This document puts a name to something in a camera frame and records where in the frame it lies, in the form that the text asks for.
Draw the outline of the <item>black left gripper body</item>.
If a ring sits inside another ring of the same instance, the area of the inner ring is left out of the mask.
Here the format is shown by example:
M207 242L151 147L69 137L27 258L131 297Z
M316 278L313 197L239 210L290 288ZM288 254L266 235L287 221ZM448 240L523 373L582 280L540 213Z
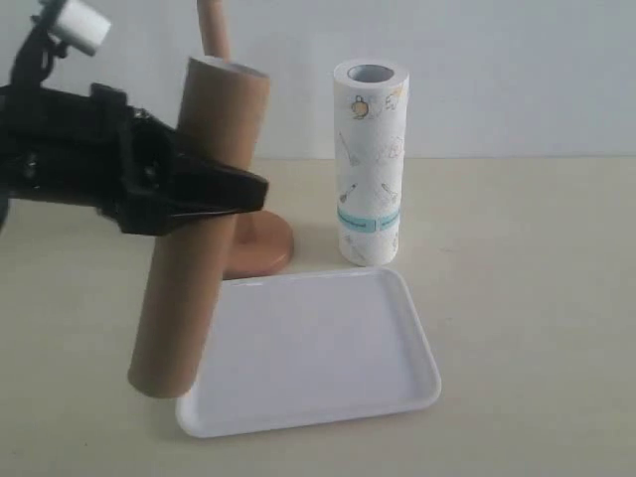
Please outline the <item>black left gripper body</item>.
M173 157L173 129L130 106L120 90L1 89L5 201L94 208L125 234L161 237L173 228Z

